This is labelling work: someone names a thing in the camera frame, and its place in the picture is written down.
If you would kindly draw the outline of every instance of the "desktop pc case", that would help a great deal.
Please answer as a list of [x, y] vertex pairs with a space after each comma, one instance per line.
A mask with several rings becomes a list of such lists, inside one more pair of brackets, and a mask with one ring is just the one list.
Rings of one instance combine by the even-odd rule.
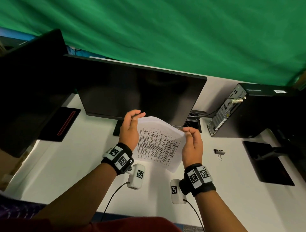
[[290, 114], [288, 106], [297, 100], [298, 92], [286, 86], [239, 83], [208, 123], [209, 133], [212, 137], [254, 138]]

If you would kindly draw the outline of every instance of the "green curtain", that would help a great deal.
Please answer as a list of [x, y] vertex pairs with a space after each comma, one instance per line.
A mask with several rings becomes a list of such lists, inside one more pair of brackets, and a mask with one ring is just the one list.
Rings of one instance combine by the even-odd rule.
[[305, 68], [305, 9], [305, 0], [1, 0], [0, 26], [60, 28], [68, 45], [121, 61], [287, 85]]

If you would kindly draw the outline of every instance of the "red clothing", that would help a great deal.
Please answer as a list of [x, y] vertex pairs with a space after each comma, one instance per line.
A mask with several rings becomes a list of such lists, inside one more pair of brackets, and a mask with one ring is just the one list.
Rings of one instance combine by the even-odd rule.
[[[53, 228], [48, 219], [5, 219], [0, 220], [1, 232], [51, 232]], [[101, 223], [89, 223], [78, 229], [66, 229], [69, 232], [181, 232], [172, 222], [161, 217], [124, 218]]]

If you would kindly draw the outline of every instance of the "person's left hand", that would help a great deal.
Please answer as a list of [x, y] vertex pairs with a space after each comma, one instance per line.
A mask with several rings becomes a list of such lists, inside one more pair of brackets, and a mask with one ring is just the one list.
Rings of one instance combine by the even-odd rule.
[[126, 113], [122, 126], [120, 127], [119, 143], [127, 145], [132, 151], [139, 141], [139, 134], [137, 131], [138, 119], [145, 115], [146, 113], [140, 113], [140, 110], [131, 110]]

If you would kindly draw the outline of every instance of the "document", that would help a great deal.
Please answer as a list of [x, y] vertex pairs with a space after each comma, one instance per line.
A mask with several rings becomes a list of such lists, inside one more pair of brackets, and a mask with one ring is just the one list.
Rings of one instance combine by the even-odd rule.
[[185, 133], [156, 117], [138, 119], [135, 160], [149, 161], [175, 172], [182, 161]]

